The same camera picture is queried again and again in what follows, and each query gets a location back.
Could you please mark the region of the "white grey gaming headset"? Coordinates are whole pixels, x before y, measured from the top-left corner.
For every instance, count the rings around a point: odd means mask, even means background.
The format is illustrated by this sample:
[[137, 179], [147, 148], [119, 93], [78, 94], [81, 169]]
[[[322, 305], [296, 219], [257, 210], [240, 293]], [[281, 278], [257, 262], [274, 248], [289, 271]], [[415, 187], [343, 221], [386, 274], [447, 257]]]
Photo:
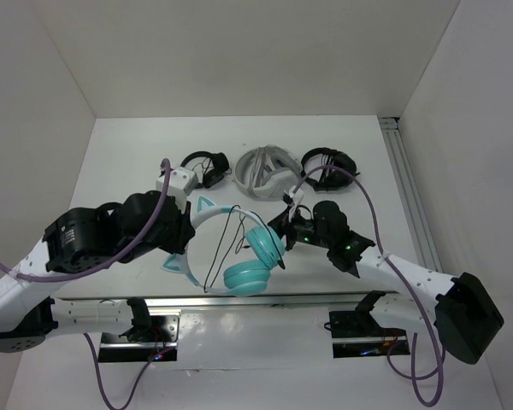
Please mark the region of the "white grey gaming headset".
[[298, 183], [300, 160], [277, 145], [245, 152], [233, 170], [233, 180], [246, 196], [259, 201], [280, 201]]

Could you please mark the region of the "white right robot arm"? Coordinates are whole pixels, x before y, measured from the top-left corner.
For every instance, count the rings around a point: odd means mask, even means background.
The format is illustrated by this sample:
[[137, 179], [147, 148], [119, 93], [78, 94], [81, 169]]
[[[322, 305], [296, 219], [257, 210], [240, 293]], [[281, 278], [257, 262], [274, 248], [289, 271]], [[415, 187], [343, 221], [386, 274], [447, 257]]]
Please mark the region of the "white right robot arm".
[[377, 243], [353, 231], [332, 201], [318, 202], [305, 219], [286, 208], [269, 221], [286, 240], [324, 248], [341, 272], [398, 292], [374, 291], [356, 315], [359, 331], [374, 335], [381, 328], [417, 333], [433, 325], [445, 350], [466, 364], [476, 364], [504, 325], [504, 318], [483, 283], [465, 272], [456, 277], [435, 272], [380, 250]]

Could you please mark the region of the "aluminium table rail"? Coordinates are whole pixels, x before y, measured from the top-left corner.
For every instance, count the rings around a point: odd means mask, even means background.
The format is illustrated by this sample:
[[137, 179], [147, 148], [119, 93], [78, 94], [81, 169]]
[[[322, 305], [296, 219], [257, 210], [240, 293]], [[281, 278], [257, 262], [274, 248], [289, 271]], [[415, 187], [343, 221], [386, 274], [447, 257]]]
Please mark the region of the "aluminium table rail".
[[356, 306], [369, 291], [258, 295], [249, 297], [235, 296], [166, 296], [145, 297], [149, 310], [210, 310], [235, 308], [316, 308], [325, 307], [347, 310]]

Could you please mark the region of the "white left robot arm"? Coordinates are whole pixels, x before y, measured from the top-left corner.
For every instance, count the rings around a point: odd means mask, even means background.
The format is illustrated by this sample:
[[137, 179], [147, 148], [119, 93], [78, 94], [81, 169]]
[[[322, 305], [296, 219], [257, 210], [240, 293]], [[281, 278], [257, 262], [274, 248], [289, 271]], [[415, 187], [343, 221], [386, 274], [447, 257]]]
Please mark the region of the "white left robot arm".
[[109, 333], [140, 341], [152, 332], [140, 297], [67, 302], [54, 292], [115, 263], [127, 264], [154, 249], [184, 253], [194, 237], [186, 195], [157, 190], [123, 203], [73, 208], [49, 225], [32, 251], [0, 278], [0, 353], [32, 349], [49, 337]]

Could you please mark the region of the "large black headset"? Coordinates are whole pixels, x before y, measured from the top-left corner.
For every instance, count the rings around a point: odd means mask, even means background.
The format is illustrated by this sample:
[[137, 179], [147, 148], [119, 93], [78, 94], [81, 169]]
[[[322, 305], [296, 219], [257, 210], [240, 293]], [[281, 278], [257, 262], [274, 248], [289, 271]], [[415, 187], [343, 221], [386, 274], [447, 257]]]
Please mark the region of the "large black headset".
[[[321, 174], [318, 177], [307, 176], [305, 166], [314, 157], [321, 157]], [[327, 147], [314, 148], [304, 154], [301, 160], [302, 171], [300, 176], [311, 186], [315, 192], [336, 191], [347, 188], [352, 178], [342, 173], [340, 169], [351, 176], [359, 175], [357, 164], [345, 152]]]

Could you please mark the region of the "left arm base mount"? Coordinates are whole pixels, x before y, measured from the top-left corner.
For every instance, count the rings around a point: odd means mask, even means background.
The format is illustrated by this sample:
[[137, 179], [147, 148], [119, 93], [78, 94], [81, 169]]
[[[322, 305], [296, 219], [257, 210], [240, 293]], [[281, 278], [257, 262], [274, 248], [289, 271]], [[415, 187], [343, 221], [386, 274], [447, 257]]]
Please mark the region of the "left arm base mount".
[[151, 313], [151, 328], [141, 337], [103, 333], [98, 345], [99, 363], [174, 362], [178, 356], [180, 312], [162, 310]]

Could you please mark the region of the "small black headphones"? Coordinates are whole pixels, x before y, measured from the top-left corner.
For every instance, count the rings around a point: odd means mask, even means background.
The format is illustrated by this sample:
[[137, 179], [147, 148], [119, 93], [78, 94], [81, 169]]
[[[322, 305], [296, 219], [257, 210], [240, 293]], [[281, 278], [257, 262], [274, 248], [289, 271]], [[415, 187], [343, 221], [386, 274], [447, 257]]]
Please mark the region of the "small black headphones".
[[211, 153], [209, 151], [196, 151], [189, 154], [181, 163], [182, 167], [196, 159], [202, 159], [200, 166], [202, 168], [201, 181], [196, 184], [196, 189], [210, 189], [221, 182], [226, 175], [231, 172], [230, 163], [226, 155], [222, 152]]

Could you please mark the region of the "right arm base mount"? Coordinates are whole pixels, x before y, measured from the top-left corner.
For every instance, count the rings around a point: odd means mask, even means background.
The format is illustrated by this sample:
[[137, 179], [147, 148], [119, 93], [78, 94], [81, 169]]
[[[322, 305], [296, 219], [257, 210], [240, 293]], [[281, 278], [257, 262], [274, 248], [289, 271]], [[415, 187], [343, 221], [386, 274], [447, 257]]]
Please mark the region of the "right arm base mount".
[[358, 358], [387, 355], [409, 355], [406, 332], [380, 327], [367, 313], [356, 310], [331, 311], [323, 328], [330, 333], [333, 357]]

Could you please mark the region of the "aluminium corner frame post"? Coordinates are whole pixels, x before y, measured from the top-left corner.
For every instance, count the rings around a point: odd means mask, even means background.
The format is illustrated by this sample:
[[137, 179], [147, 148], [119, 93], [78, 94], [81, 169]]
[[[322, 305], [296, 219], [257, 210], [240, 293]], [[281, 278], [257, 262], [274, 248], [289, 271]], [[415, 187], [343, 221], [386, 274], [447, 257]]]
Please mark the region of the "aluminium corner frame post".
[[379, 117], [378, 121], [400, 192], [404, 213], [409, 223], [410, 234], [416, 247], [418, 260], [423, 266], [442, 272], [439, 254], [400, 133], [399, 118]]

